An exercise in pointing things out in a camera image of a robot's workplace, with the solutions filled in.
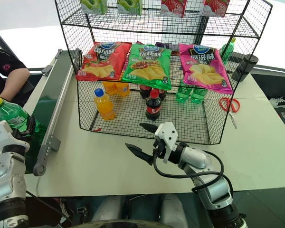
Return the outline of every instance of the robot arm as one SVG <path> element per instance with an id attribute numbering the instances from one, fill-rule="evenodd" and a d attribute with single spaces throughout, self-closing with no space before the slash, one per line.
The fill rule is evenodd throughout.
<path id="1" fill-rule="evenodd" d="M 228 182 L 223 175 L 224 167 L 220 159 L 210 152 L 190 148 L 185 143 L 175 144 L 177 132 L 172 122 L 160 124 L 159 127 L 140 124 L 146 130 L 155 134 L 153 156 L 149 156 L 134 145 L 126 144 L 135 156 L 154 165 L 155 170 L 162 176 L 169 178 L 191 178 L 195 188 L 214 228 L 247 228 L 246 222 L 239 214 L 228 187 Z M 213 170 L 211 156 L 217 158 L 221 164 L 221 171 Z M 170 175 L 162 173 L 156 165 L 156 159 L 161 158 L 177 164 L 185 171 L 186 175 Z"/>
<path id="2" fill-rule="evenodd" d="M 28 227 L 24 153 L 29 143 L 18 140 L 6 121 L 0 122 L 0 228 Z"/>

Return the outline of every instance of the red scissors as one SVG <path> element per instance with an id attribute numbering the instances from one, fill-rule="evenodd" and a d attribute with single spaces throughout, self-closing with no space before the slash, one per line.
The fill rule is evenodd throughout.
<path id="1" fill-rule="evenodd" d="M 241 103 L 237 100 L 237 99 L 230 99 L 228 97 L 223 97 L 219 100 L 219 106 L 221 106 L 221 108 L 225 111 L 228 112 L 229 115 L 231 116 L 231 121 L 233 123 L 233 126 L 235 127 L 235 129 L 237 128 L 237 124 L 236 124 L 236 120 L 234 118 L 234 113 L 237 113 L 241 107 Z"/>

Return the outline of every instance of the black thermos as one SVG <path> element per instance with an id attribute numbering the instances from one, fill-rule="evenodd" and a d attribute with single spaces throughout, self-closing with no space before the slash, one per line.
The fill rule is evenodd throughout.
<path id="1" fill-rule="evenodd" d="M 256 56 L 245 55 L 240 64 L 238 65 L 238 67 L 236 68 L 236 70 L 233 72 L 232 79 L 240 82 L 243 81 L 246 78 L 247 74 L 249 74 L 249 72 L 255 67 L 257 62 L 258 58 Z"/>

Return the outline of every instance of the orange juice bottle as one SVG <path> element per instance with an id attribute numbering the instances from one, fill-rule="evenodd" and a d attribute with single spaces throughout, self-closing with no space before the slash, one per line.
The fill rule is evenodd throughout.
<path id="1" fill-rule="evenodd" d="M 128 96 L 130 94 L 129 83 L 117 82 L 115 84 L 120 96 Z"/>
<path id="2" fill-rule="evenodd" d="M 110 100 L 108 94 L 105 94 L 102 89 L 96 89 L 94 91 L 96 97 L 94 97 L 94 102 L 97 109 L 104 120 L 112 120 L 115 117 L 114 105 Z"/>
<path id="3" fill-rule="evenodd" d="M 117 88 L 115 82 L 102 82 L 105 91 L 109 95 L 117 94 Z"/>

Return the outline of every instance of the metal wire rack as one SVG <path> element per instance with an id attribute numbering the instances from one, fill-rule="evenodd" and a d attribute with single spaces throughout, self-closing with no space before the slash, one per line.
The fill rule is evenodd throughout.
<path id="1" fill-rule="evenodd" d="M 140 41 L 145 44 L 156 42 L 173 44 L 201 44 L 221 49 L 236 38 L 235 49 L 226 64 L 233 91 L 238 85 L 231 78 L 244 55 L 252 55 L 261 36 L 272 5 L 265 0 L 231 0 L 223 18 L 204 17 L 199 13 L 202 0 L 188 0 L 184 18 L 167 17 L 160 13 L 159 0 L 143 0 L 141 16 L 119 14 L 117 0 L 107 0 L 105 15 L 85 14 L 79 0 L 55 0 L 66 45 L 77 72 L 81 61 L 75 52 L 86 54 L 94 41 Z M 202 104 L 175 101 L 179 81 L 183 78 L 179 57 L 172 56 L 170 77 L 172 90 L 162 103 L 160 117 L 152 122 L 145 117 L 145 101 L 139 87 L 130 84 L 127 97 L 111 96 L 117 113 L 114 120 L 103 121 L 93 102 L 94 90 L 103 88 L 101 82 L 78 81 L 78 112 L 80 128 L 99 133 L 153 138 L 139 123 L 159 125 L 172 121 L 179 133 L 178 140 L 188 143 L 218 144 L 221 141 L 227 113 L 219 106 L 222 97 L 232 95 L 208 91 Z"/>

